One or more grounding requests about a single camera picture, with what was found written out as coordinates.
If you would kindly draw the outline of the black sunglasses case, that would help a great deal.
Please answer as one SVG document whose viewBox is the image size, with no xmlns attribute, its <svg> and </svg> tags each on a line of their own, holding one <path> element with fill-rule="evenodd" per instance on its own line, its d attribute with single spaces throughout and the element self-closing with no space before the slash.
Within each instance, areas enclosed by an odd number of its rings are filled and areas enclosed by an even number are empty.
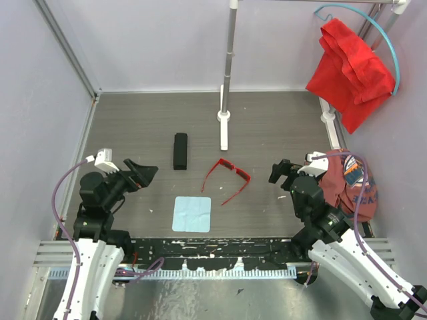
<svg viewBox="0 0 427 320">
<path fill-rule="evenodd" d="M 187 169 L 187 142 L 188 136 L 186 133 L 176 133 L 173 143 L 173 169 Z"/>
</svg>

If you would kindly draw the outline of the light blue cleaning cloth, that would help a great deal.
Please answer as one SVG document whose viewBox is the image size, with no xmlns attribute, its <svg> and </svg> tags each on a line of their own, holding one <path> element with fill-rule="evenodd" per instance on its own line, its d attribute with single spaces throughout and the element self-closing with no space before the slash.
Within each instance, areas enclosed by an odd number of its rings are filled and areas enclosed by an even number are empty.
<svg viewBox="0 0 427 320">
<path fill-rule="evenodd" d="M 175 198 L 172 230 L 175 232 L 207 233 L 211 225 L 209 197 Z"/>
</svg>

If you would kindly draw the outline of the red sunglasses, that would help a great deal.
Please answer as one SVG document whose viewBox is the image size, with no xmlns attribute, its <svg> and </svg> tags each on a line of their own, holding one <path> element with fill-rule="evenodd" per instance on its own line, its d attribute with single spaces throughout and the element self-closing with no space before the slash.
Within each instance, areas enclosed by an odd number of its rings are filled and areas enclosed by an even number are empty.
<svg viewBox="0 0 427 320">
<path fill-rule="evenodd" d="M 236 197 L 237 195 L 239 195 L 250 183 L 251 181 L 251 176 L 246 173 L 243 169 L 236 167 L 233 163 L 231 163 L 230 161 L 224 159 L 224 158 L 219 158 L 218 161 L 212 166 L 212 168 L 207 172 L 203 183 L 201 185 L 201 192 L 204 192 L 205 189 L 205 184 L 207 181 L 207 178 L 211 175 L 211 173 L 218 167 L 218 166 L 222 166 L 225 167 L 226 169 L 228 169 L 229 171 L 235 172 L 236 175 L 238 175 L 239 177 L 241 177 L 245 183 L 243 184 L 242 187 L 239 188 L 238 191 L 236 191 L 229 199 L 225 200 L 222 205 L 227 204 L 228 202 L 230 202 L 234 197 Z"/>
</svg>

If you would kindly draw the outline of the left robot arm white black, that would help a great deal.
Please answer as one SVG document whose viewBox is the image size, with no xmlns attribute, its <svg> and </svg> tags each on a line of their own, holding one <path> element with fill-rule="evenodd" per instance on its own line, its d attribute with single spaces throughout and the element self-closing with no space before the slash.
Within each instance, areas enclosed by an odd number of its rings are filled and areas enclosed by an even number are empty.
<svg viewBox="0 0 427 320">
<path fill-rule="evenodd" d="M 126 170 L 97 163 L 99 171 L 80 180 L 81 203 L 73 233 L 63 231 L 73 257 L 67 283 L 54 319 L 102 319 L 105 301 L 120 264 L 133 258 L 134 246 L 128 231 L 114 230 L 113 208 L 125 194 L 146 188 L 158 171 L 130 159 Z"/>
</svg>

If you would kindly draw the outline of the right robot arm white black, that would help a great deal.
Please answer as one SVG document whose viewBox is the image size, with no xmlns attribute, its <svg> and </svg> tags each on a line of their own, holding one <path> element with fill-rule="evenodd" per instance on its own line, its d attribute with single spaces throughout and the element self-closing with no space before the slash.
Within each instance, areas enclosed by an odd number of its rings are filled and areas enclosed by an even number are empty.
<svg viewBox="0 0 427 320">
<path fill-rule="evenodd" d="M 287 159 L 273 165 L 269 178 L 290 193 L 294 213 L 304 224 L 292 238 L 299 262 L 319 263 L 355 292 L 370 308 L 373 319 L 413 319 L 426 306 L 426 288 L 396 274 L 361 238 L 357 226 L 324 199 L 318 177 L 328 162 L 319 153 L 301 166 Z"/>
</svg>

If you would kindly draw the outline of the white rack foot right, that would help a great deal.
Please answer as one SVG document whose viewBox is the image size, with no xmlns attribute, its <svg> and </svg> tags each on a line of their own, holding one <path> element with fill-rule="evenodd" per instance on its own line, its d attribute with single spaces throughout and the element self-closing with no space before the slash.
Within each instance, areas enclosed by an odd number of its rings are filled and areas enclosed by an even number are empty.
<svg viewBox="0 0 427 320">
<path fill-rule="evenodd" d="M 330 147 L 332 149 L 340 149 L 341 145 L 338 139 L 336 126 L 334 123 L 336 119 L 335 109 L 326 100 L 324 100 L 321 97 L 319 98 L 319 102 L 322 110 L 320 119 L 326 126 Z"/>
</svg>

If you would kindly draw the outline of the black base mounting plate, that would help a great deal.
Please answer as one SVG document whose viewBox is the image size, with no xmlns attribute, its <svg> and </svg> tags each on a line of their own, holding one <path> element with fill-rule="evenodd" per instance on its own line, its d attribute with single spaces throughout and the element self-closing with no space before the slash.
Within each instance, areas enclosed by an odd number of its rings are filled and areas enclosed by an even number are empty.
<svg viewBox="0 0 427 320">
<path fill-rule="evenodd" d="M 243 265 L 245 271 L 284 270 L 294 265 L 303 273 L 310 267 L 317 271 L 308 252 L 298 249 L 290 238 L 283 237 L 148 237 L 133 238 L 131 251 L 125 254 L 124 263 L 135 267 L 150 266 L 163 258 L 163 270 L 195 271 L 231 270 Z"/>
</svg>

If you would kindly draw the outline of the red cloth on hanger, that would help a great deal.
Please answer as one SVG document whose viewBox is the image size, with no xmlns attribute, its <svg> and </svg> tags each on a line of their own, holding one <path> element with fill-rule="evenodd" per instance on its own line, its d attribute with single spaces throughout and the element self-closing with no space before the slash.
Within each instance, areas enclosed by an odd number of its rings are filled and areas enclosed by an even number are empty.
<svg viewBox="0 0 427 320">
<path fill-rule="evenodd" d="M 353 134 L 389 97 L 396 80 L 371 48 L 339 19 L 321 27 L 324 54 L 306 89 L 321 97 Z"/>
</svg>

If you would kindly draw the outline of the teal clothes hanger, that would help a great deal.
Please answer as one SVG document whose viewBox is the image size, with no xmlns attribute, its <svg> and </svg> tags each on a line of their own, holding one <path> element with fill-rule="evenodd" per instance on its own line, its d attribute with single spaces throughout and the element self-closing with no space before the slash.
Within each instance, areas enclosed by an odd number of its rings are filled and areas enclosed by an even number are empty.
<svg viewBox="0 0 427 320">
<path fill-rule="evenodd" d="M 367 21 L 369 21 L 379 32 L 379 34 L 381 34 L 382 38 L 385 40 L 389 50 L 390 50 L 390 54 L 392 56 L 392 60 L 394 63 L 394 68 L 395 68 L 395 74 L 396 74 L 396 79 L 395 79 L 395 86 L 394 86 L 394 90 L 391 92 L 392 95 L 396 95 L 398 92 L 398 88 L 400 86 L 400 80 L 401 80 L 401 74 L 400 74 L 400 64 L 398 61 L 398 57 L 395 51 L 395 48 L 389 38 L 389 36 L 387 35 L 387 33 L 385 32 L 385 30 L 370 16 L 368 16 L 365 12 L 359 10 L 358 8 L 355 8 L 353 6 L 350 5 L 345 5 L 345 4 L 329 4 L 329 5 L 322 5 L 320 7 L 318 7 L 315 11 L 314 11 L 314 15 L 316 17 L 318 17 L 319 19 L 321 19 L 322 21 L 326 22 L 329 19 L 333 19 L 333 16 L 331 14 L 328 14 L 326 17 L 322 17 L 319 12 L 326 7 L 339 7 L 339 8 L 345 8 L 347 10 L 350 10 L 352 12 L 357 13 L 358 15 L 362 16 L 363 18 L 365 18 Z"/>
</svg>

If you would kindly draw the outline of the silver garment rack pole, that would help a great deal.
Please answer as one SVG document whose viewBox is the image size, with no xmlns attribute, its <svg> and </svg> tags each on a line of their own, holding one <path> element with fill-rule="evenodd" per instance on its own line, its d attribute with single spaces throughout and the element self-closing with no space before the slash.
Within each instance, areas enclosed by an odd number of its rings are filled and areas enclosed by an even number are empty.
<svg viewBox="0 0 427 320">
<path fill-rule="evenodd" d="M 373 1 L 373 3 L 389 3 L 396 14 L 403 14 L 409 6 L 410 1 Z M 238 12 L 238 1 L 230 1 L 230 14 L 228 23 L 228 38 L 226 45 L 226 62 L 224 71 L 224 93 L 226 97 L 226 106 L 228 109 L 230 82 L 232 72 L 232 59 L 234 57 L 234 37 L 236 32 L 236 17 Z"/>
</svg>

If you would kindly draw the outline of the silver right rack pole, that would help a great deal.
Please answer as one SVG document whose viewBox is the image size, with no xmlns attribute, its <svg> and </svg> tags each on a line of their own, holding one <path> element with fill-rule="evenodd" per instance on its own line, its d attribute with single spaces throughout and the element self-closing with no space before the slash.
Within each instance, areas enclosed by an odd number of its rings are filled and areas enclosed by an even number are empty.
<svg viewBox="0 0 427 320">
<path fill-rule="evenodd" d="M 368 10 L 368 16 L 375 20 L 377 24 L 379 24 L 385 33 L 388 33 L 395 22 L 397 22 L 398 18 L 400 17 L 400 14 L 396 14 L 393 9 L 390 10 L 391 14 L 389 14 L 388 19 L 384 24 L 380 24 L 379 19 L 381 14 L 386 11 L 387 4 L 383 3 L 374 3 L 371 5 L 370 9 Z M 360 27 L 358 31 L 358 36 L 363 39 L 367 40 L 372 33 L 372 30 L 374 29 L 373 24 L 369 22 L 367 19 L 364 20 L 362 26 Z M 383 42 L 384 37 L 382 36 L 381 32 L 378 32 L 378 35 L 376 36 L 375 40 L 373 40 L 371 45 L 371 50 L 376 51 L 378 47 L 380 46 L 381 42 Z"/>
</svg>

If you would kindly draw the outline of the aluminium frame rail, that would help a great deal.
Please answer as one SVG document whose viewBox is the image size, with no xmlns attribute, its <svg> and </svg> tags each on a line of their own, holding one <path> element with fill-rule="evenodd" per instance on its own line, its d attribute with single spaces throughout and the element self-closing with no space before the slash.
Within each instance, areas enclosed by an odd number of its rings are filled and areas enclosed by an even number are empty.
<svg viewBox="0 0 427 320">
<path fill-rule="evenodd" d="M 92 85 L 91 81 L 89 80 L 89 77 L 87 76 L 87 73 L 83 68 L 83 65 L 81 64 L 79 58 L 75 54 L 75 51 L 73 50 L 70 42 L 66 37 L 66 34 L 63 32 L 57 19 L 55 18 L 48 3 L 42 0 L 34 0 L 34 4 L 39 10 L 41 16 L 44 18 L 46 24 L 48 25 L 51 32 L 53 33 L 54 38 L 56 38 L 59 46 L 63 50 L 66 58 L 68 58 L 71 66 L 74 68 L 75 72 L 77 73 L 77 76 L 83 83 L 87 92 L 89 93 L 92 99 L 97 99 L 99 96 L 99 90 L 95 89 L 95 87 Z"/>
</svg>

